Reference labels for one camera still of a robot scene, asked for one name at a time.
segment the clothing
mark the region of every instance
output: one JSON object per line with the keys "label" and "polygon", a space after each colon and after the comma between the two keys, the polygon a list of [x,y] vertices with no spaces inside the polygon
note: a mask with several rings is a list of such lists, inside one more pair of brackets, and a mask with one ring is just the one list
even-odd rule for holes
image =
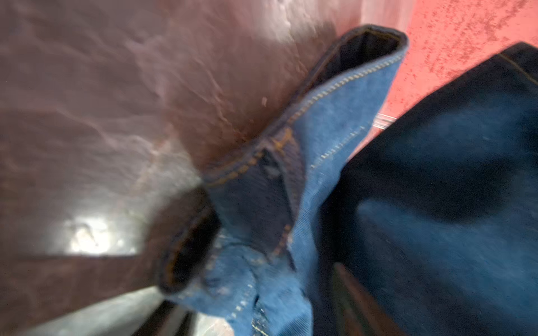
{"label": "clothing", "polygon": [[164,258],[168,299],[236,336],[336,335],[342,262],[408,334],[538,331],[538,51],[494,56],[346,165],[406,48],[350,31],[281,118],[203,172],[211,205]]}

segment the blue jeans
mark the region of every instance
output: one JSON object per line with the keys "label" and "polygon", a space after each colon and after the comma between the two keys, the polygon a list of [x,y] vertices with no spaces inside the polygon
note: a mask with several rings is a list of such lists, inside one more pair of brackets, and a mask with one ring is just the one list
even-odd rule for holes
{"label": "blue jeans", "polygon": [[167,298],[236,336],[335,335],[342,262],[409,334],[538,332],[538,54],[515,45],[366,136],[407,48],[364,26],[282,116],[203,172],[211,205],[173,241]]}

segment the marble surface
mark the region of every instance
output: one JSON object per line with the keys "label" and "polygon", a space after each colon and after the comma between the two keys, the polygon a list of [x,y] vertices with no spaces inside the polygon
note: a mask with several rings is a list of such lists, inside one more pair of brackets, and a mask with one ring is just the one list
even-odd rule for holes
{"label": "marble surface", "polygon": [[279,115],[333,40],[400,0],[0,3],[0,333],[154,285],[197,169]]}

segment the red surface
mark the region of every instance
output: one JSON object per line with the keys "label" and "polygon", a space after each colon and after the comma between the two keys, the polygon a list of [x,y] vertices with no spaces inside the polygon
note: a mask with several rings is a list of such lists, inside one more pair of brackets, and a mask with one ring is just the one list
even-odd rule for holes
{"label": "red surface", "polygon": [[416,0],[407,34],[410,49],[382,112],[395,117],[515,42],[538,46],[538,0]]}

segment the jeans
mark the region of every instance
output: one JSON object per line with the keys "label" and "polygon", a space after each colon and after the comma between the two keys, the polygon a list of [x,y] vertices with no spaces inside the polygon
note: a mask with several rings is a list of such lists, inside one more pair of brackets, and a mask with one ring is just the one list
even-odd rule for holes
{"label": "jeans", "polygon": [[169,300],[236,336],[335,335],[342,262],[408,334],[536,334],[537,50],[480,64],[346,164],[406,49],[350,31],[277,121],[202,172],[211,204],[160,268]]}

